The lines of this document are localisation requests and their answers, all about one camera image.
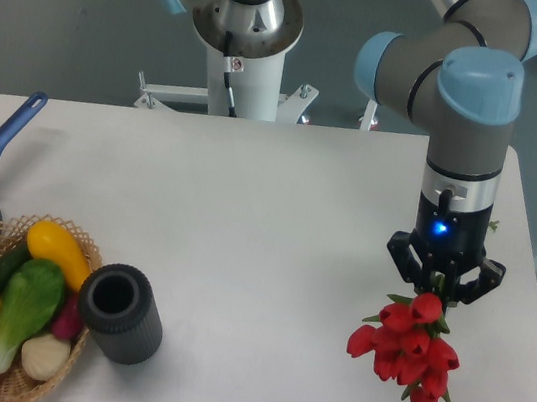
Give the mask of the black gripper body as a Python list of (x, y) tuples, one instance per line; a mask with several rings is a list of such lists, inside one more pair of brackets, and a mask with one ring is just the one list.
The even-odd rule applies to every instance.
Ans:
[(417, 219), (409, 245), (420, 259), (422, 275), (447, 274), (454, 261), (456, 276), (478, 268), (485, 257), (485, 238), (493, 205), (476, 212), (450, 211), (440, 216), (438, 205), (420, 194)]

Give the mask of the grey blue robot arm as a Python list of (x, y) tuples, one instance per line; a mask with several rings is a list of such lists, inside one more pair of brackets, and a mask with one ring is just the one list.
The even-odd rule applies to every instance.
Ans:
[[(469, 304), (506, 273), (485, 238), (524, 64), (537, 55), (537, 0), (430, 0), (441, 27), (422, 39), (393, 32), (362, 46), (354, 80), (367, 98), (429, 135), (416, 225), (388, 251), (403, 280), (443, 305)], [(303, 28), (297, 0), (161, 0), (190, 12), (207, 50), (212, 115), (279, 121), (285, 54)]]

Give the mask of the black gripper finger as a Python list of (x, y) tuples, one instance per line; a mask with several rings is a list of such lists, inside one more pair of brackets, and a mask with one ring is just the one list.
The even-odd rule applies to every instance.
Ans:
[(398, 273), (415, 290), (430, 291), (435, 254), (416, 231), (395, 232), (387, 244)]
[[(451, 304), (471, 304), (501, 285), (507, 269), (502, 263), (491, 260), (484, 255), (467, 255), (458, 259), (456, 282)], [(461, 277), (474, 269), (478, 276), (466, 283), (460, 283)]]

